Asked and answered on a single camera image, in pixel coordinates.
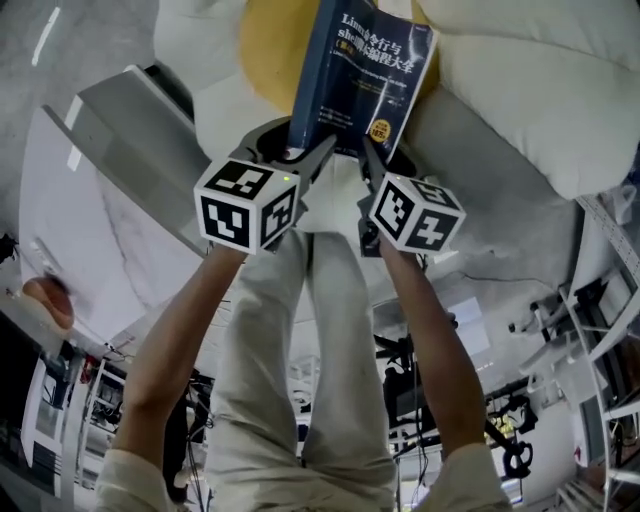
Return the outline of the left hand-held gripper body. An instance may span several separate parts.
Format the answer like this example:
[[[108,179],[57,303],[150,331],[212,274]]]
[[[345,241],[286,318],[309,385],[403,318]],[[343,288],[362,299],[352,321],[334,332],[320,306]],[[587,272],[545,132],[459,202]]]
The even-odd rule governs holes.
[[[275,252],[306,213],[303,196],[319,174],[287,172],[284,161],[230,154],[213,162],[194,187],[201,236],[250,255]]]

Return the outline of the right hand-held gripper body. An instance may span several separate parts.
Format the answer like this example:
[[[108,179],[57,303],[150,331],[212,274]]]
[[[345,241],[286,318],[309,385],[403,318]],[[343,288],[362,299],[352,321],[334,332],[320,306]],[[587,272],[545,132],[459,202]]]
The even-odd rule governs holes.
[[[369,195],[358,202],[363,257],[380,256],[381,238],[407,253],[433,256],[449,249],[466,218],[451,190],[391,172],[364,182]]]

